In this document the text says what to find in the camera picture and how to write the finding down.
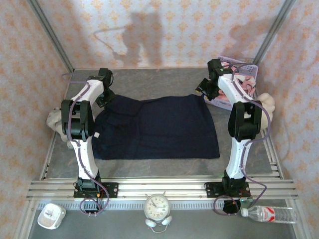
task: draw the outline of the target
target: clock face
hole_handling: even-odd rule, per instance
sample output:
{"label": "clock face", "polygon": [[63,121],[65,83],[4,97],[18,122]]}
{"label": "clock face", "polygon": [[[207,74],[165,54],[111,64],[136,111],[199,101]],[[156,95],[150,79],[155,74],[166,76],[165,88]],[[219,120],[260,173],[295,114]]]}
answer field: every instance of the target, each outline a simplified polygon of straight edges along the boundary
{"label": "clock face", "polygon": [[169,202],[162,194],[151,195],[144,205],[146,217],[155,221],[160,221],[169,215]]}

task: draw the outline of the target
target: gray table surface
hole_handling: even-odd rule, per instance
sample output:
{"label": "gray table surface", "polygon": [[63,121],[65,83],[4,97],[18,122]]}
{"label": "gray table surface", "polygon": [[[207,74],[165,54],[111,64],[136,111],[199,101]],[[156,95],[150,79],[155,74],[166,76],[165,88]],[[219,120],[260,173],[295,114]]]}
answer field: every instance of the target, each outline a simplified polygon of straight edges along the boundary
{"label": "gray table surface", "polygon": [[[284,200],[260,200],[260,205],[285,206]],[[104,211],[88,218],[80,211],[67,211],[60,227],[42,228],[35,214],[29,239],[295,239],[290,224],[260,223],[237,216],[220,216],[212,210],[172,210],[167,231],[152,233],[140,211]]]}
{"label": "gray table surface", "polygon": [[[184,69],[128,69],[112,70],[114,83],[111,89],[118,95],[136,100],[156,99],[165,96],[187,96],[195,94],[195,88],[208,70],[204,68]],[[77,70],[73,81],[85,81],[97,70]],[[83,88],[82,84],[70,84],[67,99],[75,96]],[[96,164],[101,177],[142,177],[142,176],[183,176],[214,175],[220,176],[228,165],[231,138],[227,123],[230,111],[208,105],[212,114],[220,149],[218,159],[147,159],[147,160],[99,160]],[[101,111],[93,105],[93,113]],[[271,167],[263,143],[253,144],[247,162],[250,174],[271,173]],[[76,178],[78,165],[74,150],[68,149],[58,136],[55,141],[47,178]]]}

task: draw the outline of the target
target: navy blue cloth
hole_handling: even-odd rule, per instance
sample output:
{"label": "navy blue cloth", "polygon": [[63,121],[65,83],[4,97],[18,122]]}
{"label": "navy blue cloth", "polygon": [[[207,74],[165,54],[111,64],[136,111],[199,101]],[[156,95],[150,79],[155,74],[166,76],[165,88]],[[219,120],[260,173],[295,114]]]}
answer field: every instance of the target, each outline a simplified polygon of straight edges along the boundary
{"label": "navy blue cloth", "polygon": [[203,97],[137,101],[116,96],[95,119],[98,159],[218,158],[215,126]]}

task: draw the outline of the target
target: wire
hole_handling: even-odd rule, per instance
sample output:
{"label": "wire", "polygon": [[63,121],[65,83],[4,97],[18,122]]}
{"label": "wire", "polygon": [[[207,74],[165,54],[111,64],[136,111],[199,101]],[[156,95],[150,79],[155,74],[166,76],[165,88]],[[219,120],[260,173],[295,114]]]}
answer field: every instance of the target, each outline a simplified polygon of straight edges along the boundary
{"label": "wire", "polygon": [[113,84],[113,81],[114,81],[114,75],[113,75],[113,72],[112,72],[112,81],[110,82],[109,87]]}
{"label": "wire", "polygon": [[[249,98],[245,97],[244,94],[242,93],[242,91],[238,88],[237,84],[236,84],[236,81],[234,80],[234,76],[235,76],[235,73],[236,72],[239,72],[239,69],[243,66],[248,66],[248,65],[252,65],[250,63],[236,63],[236,65],[239,65],[236,67],[236,70],[233,71],[232,73],[232,76],[231,76],[231,80],[232,80],[232,84],[234,85],[234,87],[236,88],[237,92],[245,99],[247,100],[248,102],[256,105],[257,107],[261,108],[261,110],[265,113],[266,117],[267,117],[267,121],[268,121],[268,129],[267,129],[267,133],[266,135],[261,138],[261,139],[254,139],[254,140],[251,140],[251,141],[248,141],[247,143],[245,143],[244,145],[244,149],[243,149],[243,152],[242,152],[242,155],[241,155],[241,159],[240,159],[240,170],[242,172],[242,174],[251,182],[253,183],[256,183],[256,184],[259,184],[261,186],[264,187],[263,191],[259,194],[259,196],[251,203],[251,205],[249,205],[249,208],[252,207],[253,205],[255,205],[257,203],[257,201],[263,196],[263,194],[265,193],[265,191],[267,190],[267,186],[263,183],[260,183],[260,182],[257,182],[256,180],[252,179],[251,177],[249,177],[246,172],[245,172],[245,168],[244,168],[244,155],[245,155],[245,152],[246,152],[246,148],[249,144],[252,144],[252,143],[255,143],[255,142],[262,142],[264,140],[266,140],[269,135],[270,135],[270,131],[271,131],[271,120],[270,120],[270,116],[267,112],[267,110],[259,103],[255,102],[255,101],[252,101],[250,100]],[[233,202],[235,202],[235,200],[230,197],[230,196],[227,196],[227,195],[222,195],[222,196],[219,196],[215,199],[214,203],[213,203],[213,211],[221,216],[235,216],[237,215],[237,213],[233,213],[233,214],[223,214],[223,213],[220,213],[216,210],[216,202],[219,198],[230,198]]]}
{"label": "wire", "polygon": [[[64,81],[66,81],[66,80],[64,79],[64,76],[66,76],[66,75],[73,75],[73,74],[72,74],[72,73],[63,74],[63,75],[62,75],[62,79],[63,79]],[[68,119],[68,131],[67,131],[67,136],[68,136],[68,139],[69,139],[71,142],[75,142],[75,144],[77,145],[79,162],[80,162],[80,165],[81,165],[81,167],[83,168],[85,174],[86,174],[94,183],[96,183],[97,185],[99,185],[99,186],[104,190],[104,192],[105,192],[105,194],[106,194],[106,196],[107,196],[106,203],[104,204],[103,207],[101,207],[101,206],[99,205],[98,201],[95,200],[95,199],[93,199],[93,198],[85,198],[85,199],[83,199],[83,200],[80,202],[80,211],[81,211],[83,214],[91,215],[91,213],[87,213],[87,212],[85,212],[85,211],[82,209],[82,205],[83,205],[83,203],[84,203],[86,200],[91,200],[91,201],[93,201],[93,202],[98,206],[98,209],[99,209],[97,212],[94,213],[95,216],[97,216],[97,215],[100,214],[102,211],[104,211],[104,210],[106,209],[106,207],[108,206],[109,200],[110,200],[110,195],[109,195],[107,189],[106,189],[101,183],[99,183],[98,181],[96,181],[96,180],[90,175],[90,173],[86,170],[86,168],[85,168],[85,166],[84,166],[84,164],[83,164],[82,158],[81,158],[80,143],[79,143],[78,141],[76,141],[76,140],[73,140],[72,135],[71,135],[71,123],[72,123],[72,112],[73,112],[73,108],[74,108],[75,104],[78,102],[78,100],[79,100],[85,93],[88,92],[88,90],[90,89],[90,85],[89,85],[87,82],[82,82],[82,81],[66,81],[66,82],[68,82],[68,83],[76,83],[76,84],[86,83],[86,86],[87,86],[87,88],[73,101],[73,103],[72,103],[72,105],[71,105],[71,107],[70,107],[69,119]]]}
{"label": "wire", "polygon": [[247,89],[247,94],[250,95],[250,93],[251,93],[251,91],[253,90],[254,87],[251,84],[247,84],[247,85],[250,86],[249,92],[248,92],[248,89]]}

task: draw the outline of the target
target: black mounting plate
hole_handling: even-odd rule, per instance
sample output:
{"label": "black mounting plate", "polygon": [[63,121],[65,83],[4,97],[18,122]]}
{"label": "black mounting plate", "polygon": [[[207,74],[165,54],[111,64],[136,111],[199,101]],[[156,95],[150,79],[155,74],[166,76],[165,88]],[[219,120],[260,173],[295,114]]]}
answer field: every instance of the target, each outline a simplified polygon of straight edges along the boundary
{"label": "black mounting plate", "polygon": [[[110,198],[117,198],[118,197],[118,192],[119,192],[119,183],[102,183],[102,185],[108,190],[108,193],[110,195]],[[75,184],[75,189],[74,189],[74,198],[96,198],[97,197],[97,192],[90,192],[90,193],[84,193],[78,190],[79,185],[78,183]]]}
{"label": "black mounting plate", "polygon": [[235,189],[228,189],[225,191],[222,182],[207,182],[204,184],[208,198],[217,198],[222,195],[230,196],[232,198],[250,198],[250,188],[247,182],[245,186]]}

